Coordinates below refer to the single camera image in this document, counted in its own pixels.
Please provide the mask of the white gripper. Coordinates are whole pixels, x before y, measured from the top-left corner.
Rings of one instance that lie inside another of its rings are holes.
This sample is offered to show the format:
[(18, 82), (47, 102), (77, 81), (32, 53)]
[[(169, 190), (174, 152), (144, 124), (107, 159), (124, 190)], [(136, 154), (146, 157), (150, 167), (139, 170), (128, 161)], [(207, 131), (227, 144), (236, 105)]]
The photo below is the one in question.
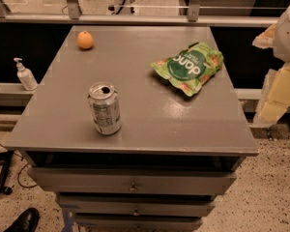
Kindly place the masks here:
[[(274, 48), (275, 58), (290, 62), (290, 6), (277, 24), (272, 24), (258, 35), (252, 45), (261, 49)], [(266, 74), (253, 125), (256, 128), (269, 128), (277, 123), (289, 107), (290, 63), (285, 63), (278, 71), (269, 69)]]

